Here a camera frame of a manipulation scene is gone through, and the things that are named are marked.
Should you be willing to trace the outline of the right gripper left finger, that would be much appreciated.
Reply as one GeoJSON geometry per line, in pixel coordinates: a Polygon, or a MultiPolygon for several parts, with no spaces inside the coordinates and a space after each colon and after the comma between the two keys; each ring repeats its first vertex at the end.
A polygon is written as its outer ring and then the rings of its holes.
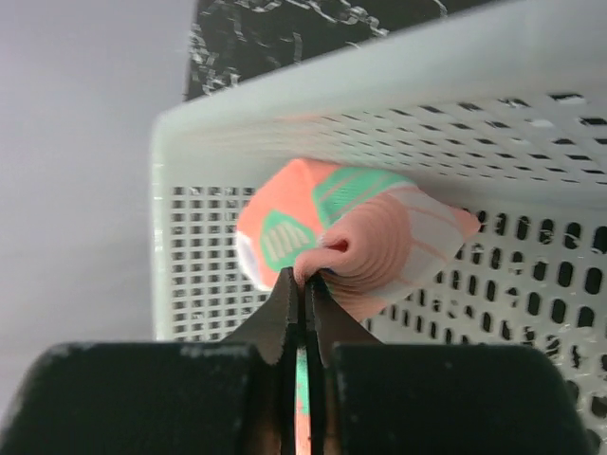
{"type": "Polygon", "coordinates": [[[292,454],[297,286],[219,342],[71,342],[29,367],[5,454],[292,454]]]}

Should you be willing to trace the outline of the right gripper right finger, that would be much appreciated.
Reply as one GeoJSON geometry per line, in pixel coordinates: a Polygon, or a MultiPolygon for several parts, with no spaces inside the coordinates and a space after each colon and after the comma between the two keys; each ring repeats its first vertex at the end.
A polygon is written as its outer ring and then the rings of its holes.
{"type": "Polygon", "coordinates": [[[304,291],[315,454],[592,454],[568,386],[518,345],[384,344],[304,291]]]}

